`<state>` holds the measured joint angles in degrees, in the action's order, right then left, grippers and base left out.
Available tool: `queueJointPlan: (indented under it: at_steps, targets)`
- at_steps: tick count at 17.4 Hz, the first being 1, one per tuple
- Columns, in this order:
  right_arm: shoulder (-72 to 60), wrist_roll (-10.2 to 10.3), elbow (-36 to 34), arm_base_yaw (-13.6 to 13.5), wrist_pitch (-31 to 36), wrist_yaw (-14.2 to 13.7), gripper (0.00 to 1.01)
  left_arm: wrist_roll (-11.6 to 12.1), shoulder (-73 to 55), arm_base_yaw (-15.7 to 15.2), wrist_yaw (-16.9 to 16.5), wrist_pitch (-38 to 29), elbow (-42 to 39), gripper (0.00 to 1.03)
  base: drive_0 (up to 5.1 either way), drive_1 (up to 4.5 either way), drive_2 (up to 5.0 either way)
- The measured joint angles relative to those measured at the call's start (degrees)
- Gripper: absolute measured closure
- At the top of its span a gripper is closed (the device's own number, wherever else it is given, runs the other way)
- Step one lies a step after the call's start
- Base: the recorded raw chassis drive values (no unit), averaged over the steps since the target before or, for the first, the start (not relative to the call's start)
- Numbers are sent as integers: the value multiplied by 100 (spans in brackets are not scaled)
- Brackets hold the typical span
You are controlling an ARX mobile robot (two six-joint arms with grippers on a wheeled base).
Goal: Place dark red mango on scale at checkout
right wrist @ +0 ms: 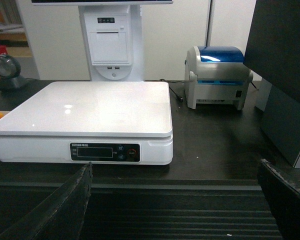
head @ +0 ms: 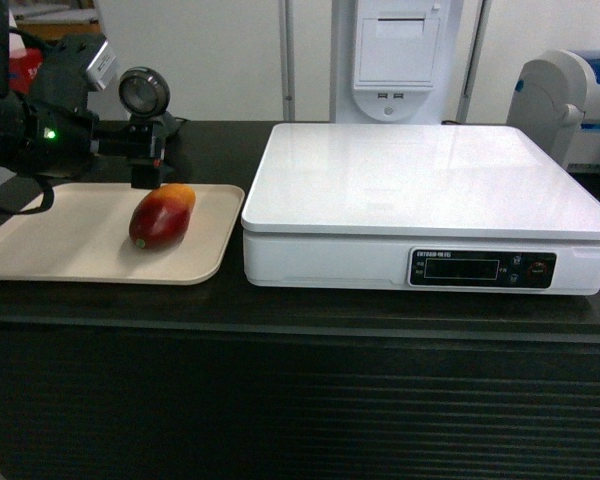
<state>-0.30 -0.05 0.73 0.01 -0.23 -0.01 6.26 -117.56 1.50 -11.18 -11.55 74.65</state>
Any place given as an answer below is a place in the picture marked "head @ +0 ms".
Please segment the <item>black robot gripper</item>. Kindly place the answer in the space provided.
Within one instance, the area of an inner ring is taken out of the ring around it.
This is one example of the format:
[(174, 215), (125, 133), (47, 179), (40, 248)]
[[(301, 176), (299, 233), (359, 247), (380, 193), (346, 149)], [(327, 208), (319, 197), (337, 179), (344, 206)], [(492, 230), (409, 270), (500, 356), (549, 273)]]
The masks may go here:
[(102, 34), (69, 34), (45, 56), (24, 100), (27, 116), (17, 171), (71, 178), (86, 172), (98, 156), (122, 157), (131, 168), (131, 187), (161, 186), (166, 129), (156, 121), (130, 118), (107, 126), (89, 110), (86, 69), (107, 40)]

